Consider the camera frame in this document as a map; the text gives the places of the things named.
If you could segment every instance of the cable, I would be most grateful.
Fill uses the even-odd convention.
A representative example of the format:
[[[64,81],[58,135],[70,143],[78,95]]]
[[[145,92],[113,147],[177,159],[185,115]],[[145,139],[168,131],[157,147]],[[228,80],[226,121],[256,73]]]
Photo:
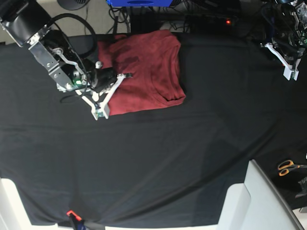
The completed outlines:
[[[149,6],[148,9],[155,13],[154,8],[152,6]]]
[[[170,4],[170,7],[176,7],[181,3],[181,0],[173,0]]]
[[[187,11],[188,11],[188,12],[191,12],[191,5],[190,5],[189,1],[184,0],[184,1],[183,1],[183,4],[185,5]]]
[[[291,50],[293,53],[297,53],[297,49],[295,49],[292,45],[290,45],[289,43],[287,42],[284,42],[278,38],[275,38],[274,39],[275,42],[277,42],[277,44],[281,45],[281,46],[284,46],[286,48],[288,48],[289,50]]]
[[[184,33],[187,32],[187,31],[186,31],[186,20],[184,20],[184,22],[183,22],[183,32],[184,32]]]
[[[171,28],[173,28],[174,30],[177,30],[177,26],[176,26],[176,23],[172,23],[171,21],[169,22]]]
[[[86,5],[86,10],[85,10],[85,20],[87,21],[88,19],[88,9],[89,9],[89,4]]]
[[[126,8],[125,7],[121,7],[121,8],[114,8],[113,6],[111,5],[108,5],[109,6],[109,16],[110,18],[114,21],[114,24],[113,26],[108,30],[107,34],[115,27],[115,23],[116,23],[116,15],[115,13],[119,12],[118,14],[118,17],[122,16],[122,21],[117,21],[117,23],[125,23],[126,24],[126,27],[127,27],[127,33],[129,34],[130,33],[130,23],[128,21],[128,13],[125,11]]]
[[[176,11],[176,12],[178,12],[178,13],[184,15],[183,12],[181,12],[181,11],[179,11],[179,10],[176,10],[174,7],[163,7],[163,11],[166,12],[166,13],[168,13],[168,10],[167,10],[167,9],[172,9],[172,10],[174,10],[174,11]]]
[[[67,99],[73,98],[73,97],[76,97],[77,99],[74,100],[74,101],[72,101],[72,102],[66,102]],[[67,95],[67,96],[62,97],[62,98],[60,99],[59,102],[60,102],[61,104],[71,104],[71,103],[74,103],[74,102],[78,101],[78,100],[81,99],[81,98],[82,98],[82,97],[79,96],[79,95],[77,95],[77,94]]]
[[[80,56],[80,58],[87,58],[89,55],[94,53],[95,50],[97,49],[98,39],[97,39],[97,35],[96,35],[94,29],[92,28],[92,26],[86,20],[84,20],[82,17],[75,15],[75,14],[72,14],[72,13],[63,13],[63,14],[59,14],[58,16],[55,16],[54,18],[51,19],[49,25],[52,25],[52,24],[56,25],[55,22],[62,19],[62,18],[73,18],[73,19],[78,20],[90,31],[90,33],[92,35],[92,40],[93,40],[92,48],[89,51],[87,51],[83,54],[78,54],[78,56]]]

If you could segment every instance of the folded red t-shirt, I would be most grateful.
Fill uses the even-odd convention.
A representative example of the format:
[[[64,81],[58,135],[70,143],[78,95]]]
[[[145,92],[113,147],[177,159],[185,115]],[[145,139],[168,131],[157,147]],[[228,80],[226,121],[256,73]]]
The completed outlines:
[[[180,42],[168,30],[119,36],[111,45],[98,43],[104,68],[132,73],[112,96],[110,115],[179,105],[185,94],[179,84]]]

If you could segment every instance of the blue box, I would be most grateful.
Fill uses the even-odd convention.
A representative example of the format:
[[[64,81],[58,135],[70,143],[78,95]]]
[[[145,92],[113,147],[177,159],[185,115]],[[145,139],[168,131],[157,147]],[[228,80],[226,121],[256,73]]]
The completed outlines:
[[[107,0],[109,5],[121,6],[170,6],[173,0]]]

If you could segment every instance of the scissors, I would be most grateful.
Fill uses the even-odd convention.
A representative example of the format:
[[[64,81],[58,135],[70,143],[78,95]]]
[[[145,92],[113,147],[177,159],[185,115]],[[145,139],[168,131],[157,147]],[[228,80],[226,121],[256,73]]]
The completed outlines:
[[[306,164],[294,164],[292,160],[286,160],[278,165],[279,176],[285,176],[295,169],[307,168]]]

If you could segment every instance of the black fabric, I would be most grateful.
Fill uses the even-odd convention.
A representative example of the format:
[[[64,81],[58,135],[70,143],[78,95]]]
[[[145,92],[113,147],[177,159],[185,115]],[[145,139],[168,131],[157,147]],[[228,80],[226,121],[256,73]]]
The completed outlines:
[[[305,61],[287,81],[253,44],[178,38],[186,101],[97,122],[82,100],[59,104],[64,94],[26,49],[0,49],[1,176],[15,182],[33,224],[67,221],[70,209],[107,226],[216,224],[250,159],[274,176],[277,150],[305,157]],[[73,41],[80,52],[91,46],[90,37]],[[306,201],[281,190],[292,207]]]

